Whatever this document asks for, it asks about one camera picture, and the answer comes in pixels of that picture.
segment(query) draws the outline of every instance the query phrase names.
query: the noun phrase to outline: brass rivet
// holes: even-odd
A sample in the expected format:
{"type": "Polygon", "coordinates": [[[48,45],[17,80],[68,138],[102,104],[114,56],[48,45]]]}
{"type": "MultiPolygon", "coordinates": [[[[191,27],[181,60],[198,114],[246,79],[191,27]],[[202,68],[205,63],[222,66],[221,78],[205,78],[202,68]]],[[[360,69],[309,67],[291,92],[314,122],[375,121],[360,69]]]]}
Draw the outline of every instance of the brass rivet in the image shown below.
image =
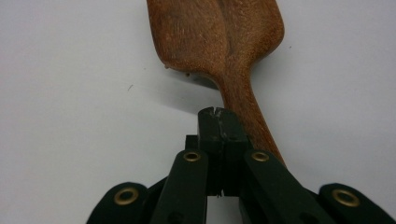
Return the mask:
{"type": "Polygon", "coordinates": [[[201,155],[196,152],[187,152],[183,156],[186,161],[198,161],[201,159],[201,155]]]}
{"type": "Polygon", "coordinates": [[[134,188],[120,189],[114,196],[114,203],[118,205],[128,205],[136,201],[139,192],[134,188]]]}
{"type": "Polygon", "coordinates": [[[256,161],[268,161],[270,159],[270,157],[263,152],[253,152],[251,157],[256,161]]]}
{"type": "Polygon", "coordinates": [[[355,194],[345,189],[334,189],[332,196],[337,202],[348,207],[357,207],[361,204],[361,201],[355,194]]]}

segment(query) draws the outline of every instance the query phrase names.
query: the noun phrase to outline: white background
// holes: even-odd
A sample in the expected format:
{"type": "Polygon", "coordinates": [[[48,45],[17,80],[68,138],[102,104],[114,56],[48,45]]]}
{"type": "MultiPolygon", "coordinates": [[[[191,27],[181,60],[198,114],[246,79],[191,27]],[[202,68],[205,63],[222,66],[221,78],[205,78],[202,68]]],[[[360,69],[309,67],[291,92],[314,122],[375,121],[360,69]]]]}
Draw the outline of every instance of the white background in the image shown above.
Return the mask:
{"type": "MultiPolygon", "coordinates": [[[[396,2],[278,5],[251,79],[288,168],[396,217],[396,2]]],[[[113,186],[153,185],[208,106],[211,83],[163,68],[145,1],[2,1],[0,223],[85,223],[113,186]]],[[[241,223],[237,200],[210,198],[207,223],[241,223]]]]}

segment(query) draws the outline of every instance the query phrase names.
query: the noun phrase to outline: carved wood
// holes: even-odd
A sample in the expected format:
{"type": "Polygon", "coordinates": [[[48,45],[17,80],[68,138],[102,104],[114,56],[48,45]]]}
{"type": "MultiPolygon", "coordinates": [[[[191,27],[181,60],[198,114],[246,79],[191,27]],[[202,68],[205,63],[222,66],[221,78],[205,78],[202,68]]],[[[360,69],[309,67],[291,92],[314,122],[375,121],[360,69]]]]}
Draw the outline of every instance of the carved wood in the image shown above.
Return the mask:
{"type": "Polygon", "coordinates": [[[197,72],[218,86],[253,146],[283,159],[250,85],[252,65],[282,41],[275,0],[148,0],[152,37],[165,66],[197,72]]]}

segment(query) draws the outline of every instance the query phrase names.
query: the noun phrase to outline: brown wood grain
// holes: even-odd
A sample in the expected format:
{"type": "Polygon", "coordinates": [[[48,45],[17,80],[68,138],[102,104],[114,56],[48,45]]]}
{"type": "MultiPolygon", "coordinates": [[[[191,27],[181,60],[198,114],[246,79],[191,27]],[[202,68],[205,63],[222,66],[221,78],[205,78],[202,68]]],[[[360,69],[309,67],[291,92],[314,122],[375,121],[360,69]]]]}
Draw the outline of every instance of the brown wood grain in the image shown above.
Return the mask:
{"type": "Polygon", "coordinates": [[[155,49],[165,66],[197,72],[218,86],[256,149],[283,159],[250,85],[252,65],[282,41],[275,0],[148,0],[155,49]]]}

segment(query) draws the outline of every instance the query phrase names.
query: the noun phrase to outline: spoon handle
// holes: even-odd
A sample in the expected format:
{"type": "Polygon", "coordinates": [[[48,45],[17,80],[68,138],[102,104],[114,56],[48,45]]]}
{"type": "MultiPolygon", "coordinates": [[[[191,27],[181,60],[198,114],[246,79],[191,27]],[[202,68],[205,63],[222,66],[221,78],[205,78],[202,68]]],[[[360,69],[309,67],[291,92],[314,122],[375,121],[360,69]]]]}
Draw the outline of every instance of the spoon handle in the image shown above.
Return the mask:
{"type": "Polygon", "coordinates": [[[215,80],[224,107],[231,109],[238,116],[255,149],[268,150],[285,164],[254,97],[249,71],[245,74],[227,73],[227,78],[215,80]]]}

